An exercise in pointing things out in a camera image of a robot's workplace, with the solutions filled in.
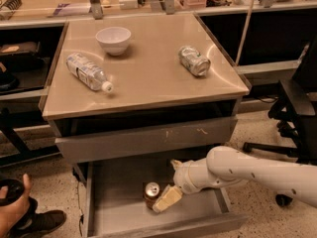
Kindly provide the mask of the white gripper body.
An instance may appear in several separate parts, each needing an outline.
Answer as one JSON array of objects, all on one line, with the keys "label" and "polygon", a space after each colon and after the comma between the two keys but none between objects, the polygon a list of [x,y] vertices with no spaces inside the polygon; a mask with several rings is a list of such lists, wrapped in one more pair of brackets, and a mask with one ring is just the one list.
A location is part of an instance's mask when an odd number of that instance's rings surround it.
[{"label": "white gripper body", "polygon": [[182,167],[174,171],[173,181],[185,194],[199,192],[210,186],[210,175],[206,159],[182,163]]}]

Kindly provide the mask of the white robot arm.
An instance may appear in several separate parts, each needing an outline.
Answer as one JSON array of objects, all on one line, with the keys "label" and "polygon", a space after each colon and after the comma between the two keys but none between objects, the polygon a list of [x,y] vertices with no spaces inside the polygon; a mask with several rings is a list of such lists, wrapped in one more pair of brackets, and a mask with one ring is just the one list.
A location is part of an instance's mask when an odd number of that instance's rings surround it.
[{"label": "white robot arm", "polygon": [[161,213],[204,188],[221,188],[252,180],[279,194],[317,206],[317,167],[249,156],[227,146],[212,148],[197,161],[172,160],[174,185],[168,185],[155,201],[153,210]]}]

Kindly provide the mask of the person's hand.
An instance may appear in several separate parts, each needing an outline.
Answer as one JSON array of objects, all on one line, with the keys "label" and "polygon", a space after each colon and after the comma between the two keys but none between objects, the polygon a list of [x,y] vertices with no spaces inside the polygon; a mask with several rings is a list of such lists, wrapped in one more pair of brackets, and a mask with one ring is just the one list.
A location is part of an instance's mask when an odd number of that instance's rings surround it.
[{"label": "person's hand", "polygon": [[0,207],[0,238],[7,238],[11,228],[27,213],[32,182],[27,174],[23,175],[23,194],[13,203]]}]

